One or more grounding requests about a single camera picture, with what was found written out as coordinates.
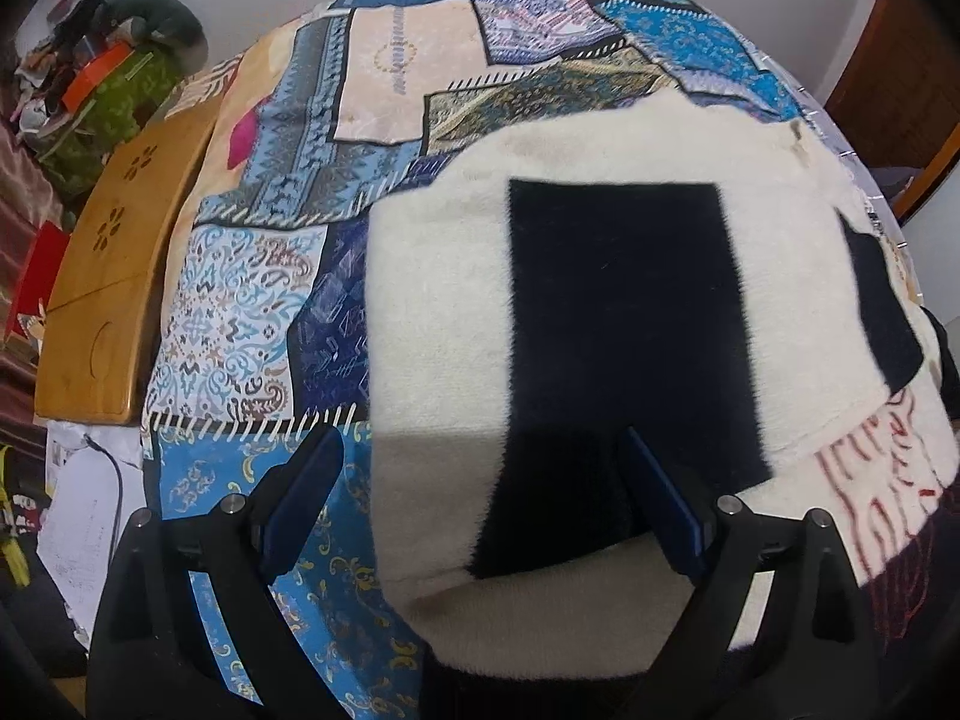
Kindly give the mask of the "orange box on pile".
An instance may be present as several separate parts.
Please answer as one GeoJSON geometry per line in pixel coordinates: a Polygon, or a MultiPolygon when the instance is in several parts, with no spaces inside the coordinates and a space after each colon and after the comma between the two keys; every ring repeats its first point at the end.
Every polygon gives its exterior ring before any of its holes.
{"type": "Polygon", "coordinates": [[[73,82],[65,89],[62,96],[65,109],[75,114],[86,98],[132,54],[133,49],[127,43],[117,43],[96,59],[89,60],[76,72],[73,82]]]}

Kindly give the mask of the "white and black fuzzy sweater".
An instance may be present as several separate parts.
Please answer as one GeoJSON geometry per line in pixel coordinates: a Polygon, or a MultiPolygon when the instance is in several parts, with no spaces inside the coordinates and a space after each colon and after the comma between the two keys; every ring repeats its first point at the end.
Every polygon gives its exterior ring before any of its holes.
{"type": "Polygon", "coordinates": [[[446,667],[620,678],[690,596],[641,461],[838,520],[880,650],[958,593],[942,359],[805,122],[675,91],[501,128],[371,211],[377,575],[446,667]]]}

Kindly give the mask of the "green camouflage bag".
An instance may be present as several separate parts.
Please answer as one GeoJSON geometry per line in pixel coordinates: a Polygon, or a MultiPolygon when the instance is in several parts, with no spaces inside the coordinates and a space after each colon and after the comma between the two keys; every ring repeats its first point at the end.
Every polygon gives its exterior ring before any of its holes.
{"type": "Polygon", "coordinates": [[[89,192],[117,146],[139,135],[182,80],[166,47],[143,44],[116,68],[75,114],[65,109],[29,138],[44,176],[62,199],[89,192]]]}

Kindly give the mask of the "grey plush toy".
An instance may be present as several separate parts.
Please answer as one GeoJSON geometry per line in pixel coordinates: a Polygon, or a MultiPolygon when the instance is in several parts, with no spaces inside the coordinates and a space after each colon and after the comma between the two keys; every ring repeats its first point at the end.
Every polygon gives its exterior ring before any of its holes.
{"type": "Polygon", "coordinates": [[[199,18],[181,0],[103,0],[96,18],[105,28],[130,21],[135,43],[158,39],[172,47],[192,49],[205,41],[199,18]]]}

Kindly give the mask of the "brown wooden door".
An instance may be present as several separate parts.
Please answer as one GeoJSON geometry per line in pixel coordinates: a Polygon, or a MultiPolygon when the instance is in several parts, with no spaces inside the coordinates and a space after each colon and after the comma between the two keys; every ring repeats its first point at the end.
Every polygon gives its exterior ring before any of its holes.
{"type": "Polygon", "coordinates": [[[916,215],[958,163],[958,50],[921,0],[875,0],[827,112],[867,167],[916,172],[892,200],[916,215]]]}

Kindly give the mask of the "blue patchwork quilt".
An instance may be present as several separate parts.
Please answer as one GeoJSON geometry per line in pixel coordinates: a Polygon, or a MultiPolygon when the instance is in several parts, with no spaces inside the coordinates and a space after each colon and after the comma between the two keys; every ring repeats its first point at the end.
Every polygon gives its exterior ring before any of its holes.
{"type": "Polygon", "coordinates": [[[252,47],[226,94],[167,262],[146,390],[146,492],[164,520],[247,494],[334,426],[343,465],[272,596],[352,718],[413,718],[425,645],[382,594],[371,527],[374,424],[366,250],[381,202],[459,174],[516,125],[613,114],[676,89],[755,137],[796,132],[832,208],[768,211],[781,257],[741,263],[763,455],[719,483],[795,491],[884,452],[878,422],[931,359],[895,224],[861,161],[796,80],[695,0],[335,0],[252,47]]]}

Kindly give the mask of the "wooden bedside table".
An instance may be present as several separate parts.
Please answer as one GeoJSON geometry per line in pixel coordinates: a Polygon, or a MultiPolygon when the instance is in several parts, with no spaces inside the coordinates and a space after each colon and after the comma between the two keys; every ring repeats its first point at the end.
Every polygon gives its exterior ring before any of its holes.
{"type": "Polygon", "coordinates": [[[107,161],[46,309],[39,418],[124,426],[139,417],[160,333],[167,244],[220,106],[213,98],[155,122],[107,161]]]}

